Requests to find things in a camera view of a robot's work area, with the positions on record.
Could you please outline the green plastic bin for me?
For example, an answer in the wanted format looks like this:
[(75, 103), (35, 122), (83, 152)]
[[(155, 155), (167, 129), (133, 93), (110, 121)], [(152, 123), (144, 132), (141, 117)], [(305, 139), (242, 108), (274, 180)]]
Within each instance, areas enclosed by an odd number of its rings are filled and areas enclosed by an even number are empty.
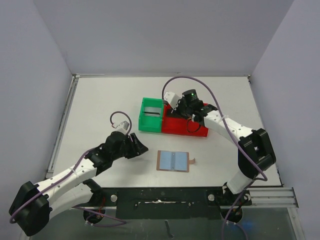
[[(158, 107), (161, 108), (160, 117), (146, 116), (143, 114), (144, 107)], [(160, 133), (162, 131), (164, 103), (159, 98), (147, 98), (142, 99), (139, 118), (138, 118), (138, 130), (142, 132)]]

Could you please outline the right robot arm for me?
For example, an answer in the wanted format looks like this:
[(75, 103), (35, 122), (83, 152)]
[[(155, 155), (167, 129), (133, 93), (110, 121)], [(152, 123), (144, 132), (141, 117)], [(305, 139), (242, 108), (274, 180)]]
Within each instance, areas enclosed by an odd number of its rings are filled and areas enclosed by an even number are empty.
[(238, 148), (238, 172), (225, 184), (223, 200), (230, 205), (241, 198), (241, 193), (258, 175), (266, 180), (264, 171), (276, 162), (275, 152), (267, 131), (246, 127), (219, 111), (217, 105), (205, 104), (195, 89), (185, 91), (182, 96), (166, 92), (163, 99), (178, 116), (198, 123), (225, 137)]

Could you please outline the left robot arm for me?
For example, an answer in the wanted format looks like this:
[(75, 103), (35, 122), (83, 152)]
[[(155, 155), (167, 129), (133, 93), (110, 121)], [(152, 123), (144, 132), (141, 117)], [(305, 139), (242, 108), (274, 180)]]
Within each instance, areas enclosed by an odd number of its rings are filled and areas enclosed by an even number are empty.
[(87, 150), (70, 168), (38, 183), (24, 183), (9, 208), (9, 223), (19, 225), (30, 237), (40, 232), (54, 214), (83, 203), (99, 204), (101, 188), (93, 178), (108, 170), (114, 161), (132, 159), (148, 150), (135, 133), (113, 131), (104, 143)]

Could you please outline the red double plastic bin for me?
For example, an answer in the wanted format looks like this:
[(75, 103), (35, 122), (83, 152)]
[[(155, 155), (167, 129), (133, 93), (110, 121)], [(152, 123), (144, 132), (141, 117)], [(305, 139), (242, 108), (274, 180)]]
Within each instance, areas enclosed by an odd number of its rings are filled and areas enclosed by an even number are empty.
[(172, 108), (168, 103), (165, 103), (163, 106), (161, 133), (204, 138), (208, 136), (208, 128), (201, 126), (197, 122), (182, 117), (166, 117), (167, 109)]

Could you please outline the tan leather card holder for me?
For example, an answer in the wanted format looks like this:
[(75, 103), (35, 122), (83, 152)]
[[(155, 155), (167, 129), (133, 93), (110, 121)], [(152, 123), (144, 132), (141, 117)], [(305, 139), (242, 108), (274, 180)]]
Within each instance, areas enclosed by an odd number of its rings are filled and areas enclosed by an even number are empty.
[(196, 159), (190, 159), (188, 152), (182, 151), (157, 151), (156, 170), (167, 172), (188, 173), (190, 165), (196, 163)]

